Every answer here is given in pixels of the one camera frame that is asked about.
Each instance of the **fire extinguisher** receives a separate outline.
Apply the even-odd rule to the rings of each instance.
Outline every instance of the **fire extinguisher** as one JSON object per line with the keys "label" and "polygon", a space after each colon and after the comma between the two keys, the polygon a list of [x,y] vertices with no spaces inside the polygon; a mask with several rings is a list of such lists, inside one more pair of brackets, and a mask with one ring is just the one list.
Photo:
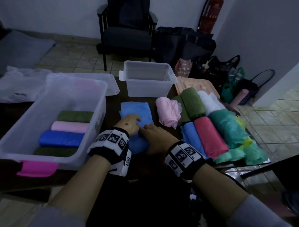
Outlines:
{"label": "fire extinguisher", "polygon": [[223,0],[206,0],[199,19],[198,32],[211,34],[223,3]]}

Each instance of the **gray mat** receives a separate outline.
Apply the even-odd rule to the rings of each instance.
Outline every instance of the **gray mat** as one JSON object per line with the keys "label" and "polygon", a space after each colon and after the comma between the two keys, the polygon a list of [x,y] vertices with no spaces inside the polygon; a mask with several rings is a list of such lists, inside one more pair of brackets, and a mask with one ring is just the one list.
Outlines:
{"label": "gray mat", "polygon": [[12,30],[0,40],[0,75],[5,74],[6,65],[33,69],[54,44],[54,40],[36,39]]}

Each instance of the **dark wooden table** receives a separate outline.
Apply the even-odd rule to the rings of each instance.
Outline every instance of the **dark wooden table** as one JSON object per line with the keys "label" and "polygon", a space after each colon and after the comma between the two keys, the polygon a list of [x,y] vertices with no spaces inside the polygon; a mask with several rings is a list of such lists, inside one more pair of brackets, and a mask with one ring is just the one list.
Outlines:
{"label": "dark wooden table", "polygon": [[[178,139],[182,139],[180,129],[165,127],[159,123],[157,108],[155,105],[156,98],[131,98],[128,97],[126,82],[117,80],[120,93],[116,96],[106,97],[106,116],[101,128],[101,131],[109,127],[113,127],[120,120],[120,103],[121,102],[148,102],[152,112],[152,119],[155,125],[161,126],[166,131],[170,132]],[[168,98],[173,98],[177,95],[176,89],[173,86],[168,94]],[[32,105],[30,103],[17,104],[0,104],[0,136],[14,125],[14,123],[22,116],[23,113]],[[128,177],[129,179],[138,179],[147,175],[161,174],[169,171],[164,165],[163,155],[147,156],[145,153],[140,153],[132,156]],[[208,163],[216,169],[244,167],[247,166],[243,160],[231,163],[215,164],[212,160]],[[13,192],[37,189],[41,187],[53,187],[66,184],[71,177],[76,173],[72,170],[57,170],[52,176],[44,178],[27,178],[17,176],[16,173],[22,168],[22,164],[12,160],[0,160],[0,193]]]}

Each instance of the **rolled blue cloth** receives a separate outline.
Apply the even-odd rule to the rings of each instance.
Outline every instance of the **rolled blue cloth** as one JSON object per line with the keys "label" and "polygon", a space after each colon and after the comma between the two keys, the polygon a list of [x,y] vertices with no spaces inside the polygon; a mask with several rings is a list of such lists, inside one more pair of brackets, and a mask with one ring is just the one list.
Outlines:
{"label": "rolled blue cloth", "polygon": [[41,147],[79,147],[84,133],[62,132],[47,130],[41,134]]}
{"label": "rolled blue cloth", "polygon": [[[137,121],[137,124],[141,127],[154,123],[152,120],[152,113],[147,102],[122,102],[120,106],[121,111],[119,111],[119,114],[121,118],[128,114],[137,114],[141,118],[141,122]],[[138,132],[135,135],[130,136],[129,150],[133,155],[146,151],[148,147],[148,141],[143,136],[139,136]]]}
{"label": "rolled blue cloth", "polygon": [[205,154],[205,150],[204,150],[204,148],[202,146],[202,142],[200,141],[200,138],[197,134],[194,123],[189,122],[189,123],[185,124],[184,126],[181,126],[181,130],[182,130],[182,134],[183,134],[182,141],[193,146],[203,156],[205,156],[205,159],[209,159],[209,157]]}

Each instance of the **pink patterned bag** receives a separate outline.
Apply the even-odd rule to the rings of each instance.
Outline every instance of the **pink patterned bag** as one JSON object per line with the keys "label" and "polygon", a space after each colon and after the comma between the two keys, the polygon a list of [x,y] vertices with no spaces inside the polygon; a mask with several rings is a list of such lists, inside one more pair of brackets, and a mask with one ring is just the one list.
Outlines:
{"label": "pink patterned bag", "polygon": [[174,68],[174,74],[177,77],[186,77],[188,78],[190,71],[192,68],[192,62],[191,60],[184,60],[184,59],[179,59],[177,62],[175,68]]}

